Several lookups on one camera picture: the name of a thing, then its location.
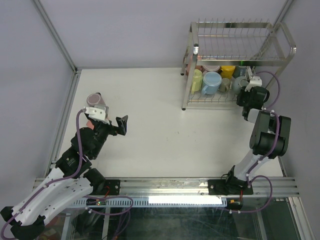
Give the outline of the small taupe mug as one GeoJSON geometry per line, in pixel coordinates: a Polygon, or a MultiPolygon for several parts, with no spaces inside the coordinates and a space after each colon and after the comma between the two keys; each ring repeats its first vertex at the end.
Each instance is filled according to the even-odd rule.
{"type": "Polygon", "coordinates": [[[222,78],[221,84],[219,86],[219,91],[226,93],[230,90],[231,80],[228,78],[222,78]]]}

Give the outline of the slate blue small mug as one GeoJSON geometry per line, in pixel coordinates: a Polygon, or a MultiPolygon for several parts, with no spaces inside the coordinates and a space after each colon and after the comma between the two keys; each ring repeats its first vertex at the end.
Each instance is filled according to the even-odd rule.
{"type": "Polygon", "coordinates": [[[235,67],[235,70],[233,72],[233,77],[236,79],[238,77],[242,77],[242,76],[245,76],[246,74],[246,70],[247,70],[247,67],[246,66],[236,66],[235,67]]]}

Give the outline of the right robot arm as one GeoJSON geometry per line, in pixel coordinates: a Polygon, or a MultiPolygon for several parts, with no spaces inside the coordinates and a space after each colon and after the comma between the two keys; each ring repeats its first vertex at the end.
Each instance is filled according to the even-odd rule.
{"type": "Polygon", "coordinates": [[[241,88],[237,95],[236,104],[243,107],[243,118],[254,123],[254,127],[249,140],[249,152],[230,169],[223,182],[225,191],[230,194],[246,188],[253,174],[263,164],[287,152],[292,120],[263,108],[269,97],[270,92],[261,86],[252,87],[249,91],[241,88]]]}

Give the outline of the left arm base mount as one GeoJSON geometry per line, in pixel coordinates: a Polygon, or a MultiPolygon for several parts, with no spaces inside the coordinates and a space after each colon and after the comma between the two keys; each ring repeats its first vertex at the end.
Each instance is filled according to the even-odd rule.
{"type": "Polygon", "coordinates": [[[96,196],[118,196],[120,194],[119,179],[107,179],[103,175],[97,172],[91,172],[85,176],[93,187],[90,195],[96,196]]]}

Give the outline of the yellow mug black handle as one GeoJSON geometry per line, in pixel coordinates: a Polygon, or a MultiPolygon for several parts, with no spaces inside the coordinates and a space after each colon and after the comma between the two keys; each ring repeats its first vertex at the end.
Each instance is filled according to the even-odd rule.
{"type": "Polygon", "coordinates": [[[222,65],[219,70],[219,74],[222,78],[231,79],[236,67],[234,65],[222,65]]]}

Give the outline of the pale yellow mug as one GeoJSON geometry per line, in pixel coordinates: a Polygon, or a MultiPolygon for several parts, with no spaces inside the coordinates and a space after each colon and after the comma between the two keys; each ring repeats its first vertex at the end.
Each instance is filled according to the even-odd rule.
{"type": "Polygon", "coordinates": [[[190,93],[192,95],[195,94],[195,92],[199,91],[202,87],[202,81],[203,81],[203,73],[199,69],[195,69],[192,77],[192,84],[190,93]]]}

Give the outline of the lilac ribbed mug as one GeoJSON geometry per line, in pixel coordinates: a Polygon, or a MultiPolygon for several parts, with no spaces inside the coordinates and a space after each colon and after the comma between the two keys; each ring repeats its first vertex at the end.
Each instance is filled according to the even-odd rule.
{"type": "Polygon", "coordinates": [[[220,71],[220,66],[218,65],[203,65],[202,66],[202,72],[219,72],[220,71]]]}

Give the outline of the dark green glazed mug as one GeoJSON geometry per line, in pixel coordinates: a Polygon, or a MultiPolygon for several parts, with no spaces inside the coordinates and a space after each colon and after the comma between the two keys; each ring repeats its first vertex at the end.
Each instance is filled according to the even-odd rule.
{"type": "Polygon", "coordinates": [[[235,95],[238,95],[242,89],[248,85],[248,79],[245,76],[239,76],[232,81],[231,89],[235,95]]]}

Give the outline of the light blue mug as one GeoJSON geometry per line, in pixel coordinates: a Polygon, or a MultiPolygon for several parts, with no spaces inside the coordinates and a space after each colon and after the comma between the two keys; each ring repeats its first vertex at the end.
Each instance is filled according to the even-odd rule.
{"type": "Polygon", "coordinates": [[[222,77],[219,73],[209,71],[204,74],[202,79],[201,95],[214,95],[222,83],[222,77]]]}

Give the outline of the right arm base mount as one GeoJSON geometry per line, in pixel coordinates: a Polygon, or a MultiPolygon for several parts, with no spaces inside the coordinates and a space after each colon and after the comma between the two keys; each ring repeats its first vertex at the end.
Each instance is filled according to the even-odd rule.
{"type": "Polygon", "coordinates": [[[246,181],[239,180],[233,176],[221,177],[219,179],[209,179],[208,194],[209,195],[253,195],[253,189],[248,188],[246,181]]]}

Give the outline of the mauve upside-down mug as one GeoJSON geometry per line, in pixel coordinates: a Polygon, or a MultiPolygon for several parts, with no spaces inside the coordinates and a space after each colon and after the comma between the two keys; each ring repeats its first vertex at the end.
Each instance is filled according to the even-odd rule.
{"type": "Polygon", "coordinates": [[[102,95],[99,92],[90,94],[87,99],[86,103],[89,107],[94,107],[98,109],[106,109],[106,103],[104,102],[102,95]]]}

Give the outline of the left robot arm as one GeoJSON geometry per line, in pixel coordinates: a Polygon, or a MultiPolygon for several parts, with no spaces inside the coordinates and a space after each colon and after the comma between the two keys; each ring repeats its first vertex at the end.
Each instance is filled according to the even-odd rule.
{"type": "Polygon", "coordinates": [[[76,133],[71,146],[62,154],[42,183],[30,196],[15,206],[5,206],[1,211],[5,224],[0,237],[10,226],[12,239],[34,240],[45,230],[46,225],[74,201],[103,192],[106,179],[92,167],[108,136],[126,135],[128,116],[117,117],[117,125],[99,121],[85,115],[93,127],[80,127],[76,123],[76,133]]]}

